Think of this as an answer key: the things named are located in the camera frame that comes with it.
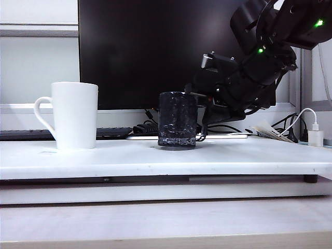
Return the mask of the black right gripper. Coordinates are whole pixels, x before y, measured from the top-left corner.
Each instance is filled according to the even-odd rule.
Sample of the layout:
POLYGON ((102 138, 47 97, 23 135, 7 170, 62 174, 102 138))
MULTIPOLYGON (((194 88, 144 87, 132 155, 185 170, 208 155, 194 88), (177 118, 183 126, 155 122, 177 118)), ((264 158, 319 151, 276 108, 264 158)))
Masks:
POLYGON ((203 125, 243 120, 246 109, 276 104, 275 81, 260 85, 234 59, 223 56, 203 56, 201 69, 192 84, 185 84, 184 91, 197 103, 208 103, 203 125))

